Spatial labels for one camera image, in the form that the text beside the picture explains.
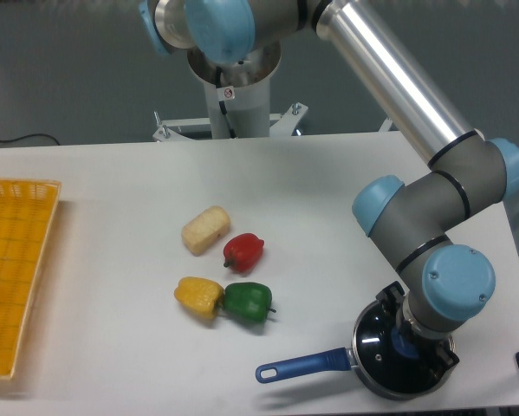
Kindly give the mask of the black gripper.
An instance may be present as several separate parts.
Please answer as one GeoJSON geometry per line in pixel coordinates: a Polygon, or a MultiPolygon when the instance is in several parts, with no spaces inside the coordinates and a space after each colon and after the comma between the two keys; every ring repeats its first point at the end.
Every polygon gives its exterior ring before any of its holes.
{"type": "Polygon", "coordinates": [[[382,289],[375,299],[382,315],[395,323],[390,333],[394,350],[411,360],[418,360],[423,352],[428,351],[428,367],[433,378],[436,381],[446,379],[459,363],[455,342],[448,340],[448,334],[434,331],[420,323],[398,281],[382,289]]]}

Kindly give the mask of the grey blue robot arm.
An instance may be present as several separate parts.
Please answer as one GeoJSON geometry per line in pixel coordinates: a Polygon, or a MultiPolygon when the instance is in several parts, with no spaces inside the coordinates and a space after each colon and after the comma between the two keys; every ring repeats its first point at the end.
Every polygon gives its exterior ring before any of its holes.
{"type": "Polygon", "coordinates": [[[262,365],[256,379],[355,369],[372,390],[394,398],[441,386],[458,364],[452,332],[496,287],[490,261],[452,243],[447,231],[519,191],[519,148],[471,127],[364,1],[143,1],[139,15],[158,53],[186,52],[204,84],[214,138],[294,129],[298,107],[269,120],[269,78],[280,41],[311,27],[429,168],[409,185],[376,179],[354,200],[356,220],[399,280],[362,311],[351,347],[262,365]]]}

